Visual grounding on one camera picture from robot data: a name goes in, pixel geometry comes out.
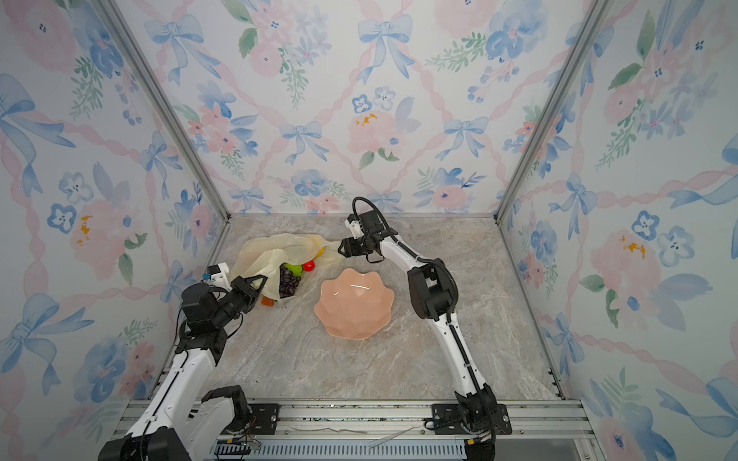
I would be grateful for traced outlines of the purple grape bunch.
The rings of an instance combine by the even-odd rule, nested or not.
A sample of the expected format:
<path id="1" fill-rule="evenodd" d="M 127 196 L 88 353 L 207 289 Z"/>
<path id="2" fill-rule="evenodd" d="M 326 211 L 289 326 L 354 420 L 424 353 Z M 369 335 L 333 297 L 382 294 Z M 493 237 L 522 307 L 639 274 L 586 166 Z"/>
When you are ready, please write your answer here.
<path id="1" fill-rule="evenodd" d="M 300 283 L 302 275 L 294 272 L 294 267 L 283 263 L 280 266 L 280 282 L 279 282 L 279 299 L 287 299 L 293 297 Z"/>

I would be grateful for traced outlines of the yellow plastic bag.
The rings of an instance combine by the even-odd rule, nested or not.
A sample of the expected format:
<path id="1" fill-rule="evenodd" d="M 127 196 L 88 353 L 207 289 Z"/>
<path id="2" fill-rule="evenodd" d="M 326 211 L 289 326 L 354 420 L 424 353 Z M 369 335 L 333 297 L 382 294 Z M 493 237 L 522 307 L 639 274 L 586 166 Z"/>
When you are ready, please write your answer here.
<path id="1" fill-rule="evenodd" d="M 315 269 L 343 261 L 338 241 L 326 240 L 318 234 L 276 234 L 248 240 L 241 248 L 236 262 L 230 269 L 230 282 L 237 276 L 267 276 L 261 295 L 267 299 L 279 299 L 279 269 L 283 263 L 303 265 L 315 261 Z M 326 247 L 318 259 L 313 257 Z"/>

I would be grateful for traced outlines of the green custard apple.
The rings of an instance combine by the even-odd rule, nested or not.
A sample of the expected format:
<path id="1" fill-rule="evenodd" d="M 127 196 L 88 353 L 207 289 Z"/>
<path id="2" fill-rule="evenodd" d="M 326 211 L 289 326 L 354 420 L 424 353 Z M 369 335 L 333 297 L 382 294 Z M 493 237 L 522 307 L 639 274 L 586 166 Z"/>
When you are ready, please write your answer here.
<path id="1" fill-rule="evenodd" d="M 294 264 L 285 264 L 284 265 L 286 269 L 288 269 L 294 276 L 301 278 L 304 274 L 304 268 L 302 265 L 294 265 Z"/>

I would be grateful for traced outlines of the pink scalloped plate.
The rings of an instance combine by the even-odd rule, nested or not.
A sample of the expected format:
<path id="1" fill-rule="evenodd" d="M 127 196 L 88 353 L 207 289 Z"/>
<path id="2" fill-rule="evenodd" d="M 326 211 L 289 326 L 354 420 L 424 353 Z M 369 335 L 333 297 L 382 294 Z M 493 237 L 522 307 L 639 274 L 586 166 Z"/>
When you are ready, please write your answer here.
<path id="1" fill-rule="evenodd" d="M 330 336 L 361 341 L 390 323 L 394 300 L 394 291 L 377 272 L 346 268 L 321 284 L 314 313 Z"/>

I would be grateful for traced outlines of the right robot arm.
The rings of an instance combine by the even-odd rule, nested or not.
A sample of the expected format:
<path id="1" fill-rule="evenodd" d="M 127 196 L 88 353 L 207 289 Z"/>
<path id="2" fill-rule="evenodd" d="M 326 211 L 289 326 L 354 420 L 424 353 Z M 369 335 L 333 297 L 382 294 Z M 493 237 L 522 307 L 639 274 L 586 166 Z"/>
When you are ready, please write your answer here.
<path id="1" fill-rule="evenodd" d="M 378 254 L 407 275 L 409 297 L 416 315 L 424 320 L 441 347 L 453 380 L 457 399 L 457 422 L 476 438 L 512 432 L 507 408 L 476 365 L 457 320 L 459 289 L 441 259 L 428 259 L 415 252 L 391 229 L 363 230 L 348 221 L 351 235 L 343 239 L 338 253 L 344 257 Z"/>

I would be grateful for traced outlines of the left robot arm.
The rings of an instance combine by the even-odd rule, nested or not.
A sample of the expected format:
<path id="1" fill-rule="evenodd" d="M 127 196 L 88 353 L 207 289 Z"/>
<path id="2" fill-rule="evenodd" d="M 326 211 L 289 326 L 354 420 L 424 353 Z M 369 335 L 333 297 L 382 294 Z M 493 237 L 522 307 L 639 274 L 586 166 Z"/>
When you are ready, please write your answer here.
<path id="1" fill-rule="evenodd" d="M 186 288 L 184 324 L 167 378 L 125 436 L 101 449 L 100 460 L 204 460 L 228 426 L 244 429 L 252 413 L 242 388 L 209 391 L 195 401 L 219 363 L 229 334 L 226 326 L 254 308 L 268 278 L 211 277 Z"/>

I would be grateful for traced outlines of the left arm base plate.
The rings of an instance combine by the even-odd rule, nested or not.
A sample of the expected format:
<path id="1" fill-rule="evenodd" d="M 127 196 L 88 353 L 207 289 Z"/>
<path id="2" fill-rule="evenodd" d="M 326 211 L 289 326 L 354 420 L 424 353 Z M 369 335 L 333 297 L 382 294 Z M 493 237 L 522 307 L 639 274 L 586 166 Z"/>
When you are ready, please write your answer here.
<path id="1" fill-rule="evenodd" d="M 278 403 L 250 403 L 236 409 L 227 431 L 236 435 L 275 435 L 280 410 Z"/>

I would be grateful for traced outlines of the aluminium front rail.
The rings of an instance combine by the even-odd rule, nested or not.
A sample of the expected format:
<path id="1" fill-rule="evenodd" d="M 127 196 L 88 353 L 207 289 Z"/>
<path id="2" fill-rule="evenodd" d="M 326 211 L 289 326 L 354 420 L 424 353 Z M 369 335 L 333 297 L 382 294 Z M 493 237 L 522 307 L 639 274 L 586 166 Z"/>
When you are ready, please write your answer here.
<path id="1" fill-rule="evenodd" d="M 435 403 L 453 401 L 286 400 L 275 435 L 227 428 L 209 460 L 602 460 L 580 401 L 502 401 L 511 435 L 435 435 L 424 427 Z"/>

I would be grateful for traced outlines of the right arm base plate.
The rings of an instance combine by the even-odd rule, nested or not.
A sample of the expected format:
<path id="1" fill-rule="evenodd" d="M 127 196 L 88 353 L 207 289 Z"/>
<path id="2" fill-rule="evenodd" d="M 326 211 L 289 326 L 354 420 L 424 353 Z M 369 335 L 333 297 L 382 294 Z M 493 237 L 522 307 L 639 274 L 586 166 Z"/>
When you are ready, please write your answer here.
<path id="1" fill-rule="evenodd" d="M 458 403 L 435 403 L 424 427 L 435 435 L 481 436 L 490 430 L 496 435 L 511 435 L 513 432 L 507 407 L 502 403 L 491 414 L 485 410 L 463 409 Z"/>

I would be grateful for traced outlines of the left corner aluminium post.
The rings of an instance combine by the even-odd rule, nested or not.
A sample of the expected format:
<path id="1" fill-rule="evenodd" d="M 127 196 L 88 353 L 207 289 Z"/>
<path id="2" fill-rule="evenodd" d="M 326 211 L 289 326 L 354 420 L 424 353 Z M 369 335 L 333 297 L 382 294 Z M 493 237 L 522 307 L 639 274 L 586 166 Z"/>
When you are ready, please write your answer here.
<path id="1" fill-rule="evenodd" d="M 219 217 L 225 223 L 229 222 L 230 213 L 220 197 L 211 177 L 205 169 L 205 164 L 194 151 L 184 126 L 180 123 L 177 113 L 169 101 L 163 87 L 155 77 L 154 69 L 134 37 L 134 34 L 125 21 L 123 14 L 115 1 L 92 1 L 92 6 L 99 13 L 104 25 L 110 30 L 121 47 L 122 53 L 130 61 L 138 78 L 142 82 L 144 91 L 159 115 L 163 126 L 168 130 L 171 138 L 177 144 L 184 160 L 193 171 L 194 177 L 200 182 L 205 195 L 213 203 Z"/>

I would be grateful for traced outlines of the corner aluminium post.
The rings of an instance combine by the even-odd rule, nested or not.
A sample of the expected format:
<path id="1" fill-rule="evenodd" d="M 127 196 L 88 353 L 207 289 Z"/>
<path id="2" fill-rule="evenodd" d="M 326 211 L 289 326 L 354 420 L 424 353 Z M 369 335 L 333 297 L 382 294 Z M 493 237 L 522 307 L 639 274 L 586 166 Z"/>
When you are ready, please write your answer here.
<path id="1" fill-rule="evenodd" d="M 134 37 L 134 34 L 125 21 L 123 14 L 115 1 L 92 1 L 92 6 L 99 13 L 104 25 L 110 30 L 121 47 L 122 53 L 130 61 L 138 78 L 142 82 L 144 91 L 159 115 L 163 126 L 168 130 L 171 138 L 177 144 L 184 160 L 193 171 L 194 177 L 200 182 L 205 195 L 213 203 L 219 217 L 225 223 L 229 222 L 230 213 L 220 197 L 211 177 L 205 169 L 205 164 L 194 151 L 184 126 L 180 123 L 177 113 L 169 101 L 163 87 L 155 77 L 154 69 Z"/>
<path id="2" fill-rule="evenodd" d="M 564 104 L 564 100 L 568 97 L 573 79 L 578 70 L 582 67 L 582 63 L 589 53 L 594 40 L 603 27 L 605 15 L 610 7 L 610 1 L 596 0 L 592 3 L 588 14 L 582 21 L 582 26 L 575 36 L 574 45 L 564 61 L 559 77 L 553 85 L 552 92 L 543 106 L 542 115 L 538 121 L 528 146 L 522 153 L 522 157 L 513 171 L 513 175 L 505 195 L 494 214 L 495 222 L 498 226 L 504 224 L 507 215 L 513 208 L 513 202 L 516 194 L 522 186 L 528 170 L 537 157 L 538 150 L 543 145 L 547 132 L 555 125 L 558 111 Z"/>

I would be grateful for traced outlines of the right corner aluminium post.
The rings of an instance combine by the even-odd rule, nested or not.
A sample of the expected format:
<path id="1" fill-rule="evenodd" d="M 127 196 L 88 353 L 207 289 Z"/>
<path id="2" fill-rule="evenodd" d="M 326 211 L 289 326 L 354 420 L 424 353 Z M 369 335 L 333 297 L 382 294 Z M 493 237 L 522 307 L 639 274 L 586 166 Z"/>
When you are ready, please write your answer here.
<path id="1" fill-rule="evenodd" d="M 552 92 L 543 106 L 542 115 L 538 121 L 528 146 L 522 153 L 522 157 L 513 171 L 513 175 L 505 195 L 494 214 L 495 222 L 498 226 L 504 224 L 507 215 L 513 208 L 513 202 L 516 194 L 522 186 L 528 170 L 537 157 L 538 150 L 543 145 L 547 132 L 555 125 L 558 111 L 564 104 L 564 100 L 568 97 L 573 79 L 578 70 L 582 67 L 582 63 L 589 53 L 594 40 L 603 27 L 605 15 L 610 7 L 610 1 L 596 0 L 592 3 L 588 14 L 582 21 L 582 26 L 575 36 L 574 45 L 564 61 L 559 77 L 553 85 Z"/>

